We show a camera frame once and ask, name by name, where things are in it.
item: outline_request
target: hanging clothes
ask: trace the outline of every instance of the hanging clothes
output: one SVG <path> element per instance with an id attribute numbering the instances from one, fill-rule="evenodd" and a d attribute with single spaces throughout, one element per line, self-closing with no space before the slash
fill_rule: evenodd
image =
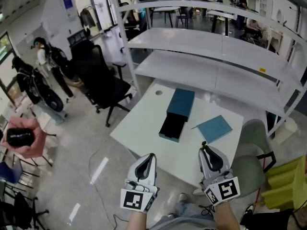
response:
<path id="1" fill-rule="evenodd" d="M 96 26 L 94 19 L 92 18 L 91 13 L 87 9 L 83 9 L 80 13 L 81 20 L 84 26 L 94 27 Z"/>

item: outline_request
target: white metal shelving unit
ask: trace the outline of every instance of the white metal shelving unit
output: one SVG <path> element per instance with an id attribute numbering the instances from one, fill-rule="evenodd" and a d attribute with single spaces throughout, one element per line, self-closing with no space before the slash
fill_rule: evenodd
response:
<path id="1" fill-rule="evenodd" d="M 281 56 L 259 46 L 228 36 L 197 30 L 150 28 L 149 20 L 148 30 L 127 41 L 124 22 L 120 19 L 122 12 L 126 12 L 125 19 L 130 10 L 142 8 L 146 8 L 148 15 L 147 8 L 150 7 L 182 6 L 220 10 L 270 25 L 301 44 L 307 55 L 306 40 L 270 18 L 238 7 L 199 0 L 152 1 L 123 7 L 120 7 L 118 1 L 114 0 L 114 5 L 126 49 L 127 62 L 139 95 L 140 89 L 136 75 L 184 84 L 230 97 L 246 103 L 247 108 L 254 106 L 263 113 L 268 111 L 281 116 L 282 119 L 268 133 L 270 135 L 294 110 L 307 89 L 307 84 L 302 86 L 300 83 L 302 76 L 297 76 L 291 64 Z M 154 51 L 140 65 L 135 66 L 132 62 L 130 48 L 148 48 Z M 236 67 L 234 64 L 243 66 L 243 68 Z M 278 85 L 269 78 L 279 80 Z M 286 113 L 284 107 L 288 100 L 284 100 L 279 91 L 283 83 L 293 90 L 300 91 L 295 103 Z"/>

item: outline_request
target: yellow-green chair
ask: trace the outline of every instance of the yellow-green chair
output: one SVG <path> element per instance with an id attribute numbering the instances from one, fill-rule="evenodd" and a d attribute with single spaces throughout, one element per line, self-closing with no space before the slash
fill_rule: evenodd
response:
<path id="1" fill-rule="evenodd" d="M 307 200 L 306 155 L 267 171 L 272 187 L 261 194 L 268 209 L 298 209 Z"/>

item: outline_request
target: pink chair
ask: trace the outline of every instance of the pink chair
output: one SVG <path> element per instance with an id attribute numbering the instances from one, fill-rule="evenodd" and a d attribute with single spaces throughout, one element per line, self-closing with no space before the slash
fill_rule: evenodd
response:
<path id="1" fill-rule="evenodd" d="M 7 142 L 7 137 L 6 137 L 7 134 L 5 134 L 3 142 L 1 143 L 2 146 L 7 148 L 8 150 L 21 154 L 25 159 L 32 159 L 32 161 L 34 162 L 36 166 L 38 165 L 33 160 L 33 158 L 37 158 L 37 157 L 43 157 L 46 160 L 46 162 L 50 166 L 52 166 L 52 164 L 43 156 L 43 150 L 45 147 L 46 137 L 47 135 L 50 135 L 50 134 L 47 134 L 41 129 L 39 122 L 36 119 L 27 119 L 27 118 L 12 116 L 8 125 L 9 125 L 8 128 L 29 128 L 31 129 L 34 133 L 35 139 L 31 146 L 12 147 Z"/>

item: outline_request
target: shelf post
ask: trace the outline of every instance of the shelf post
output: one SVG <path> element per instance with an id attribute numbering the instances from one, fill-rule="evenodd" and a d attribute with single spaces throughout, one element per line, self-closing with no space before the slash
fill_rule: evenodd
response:
<path id="1" fill-rule="evenodd" d="M 137 90 L 138 97 L 141 98 L 142 95 L 141 95 L 141 91 L 140 91 L 140 88 L 139 88 L 139 84 L 137 82 L 136 75 L 134 73 L 134 64 L 133 64 L 133 61 L 132 61 L 132 56 L 131 56 L 130 50 L 128 48 L 128 39 L 127 39 L 127 36 L 126 36 L 126 31 L 125 31 L 125 26 L 124 26 L 125 22 L 122 20 L 121 13 L 118 11 L 118 8 L 119 8 L 118 0 L 112 0 L 112 2 L 113 2 L 114 7 L 115 7 L 116 17 L 118 19 L 118 26 L 119 26 L 119 30 L 120 30 L 120 36 L 121 36 L 121 39 L 123 40 L 125 53 L 126 53 L 126 60 L 127 60 L 127 63 L 128 63 L 129 69 L 130 69 L 130 73 L 131 73 L 131 76 L 132 76 L 134 87 Z"/>

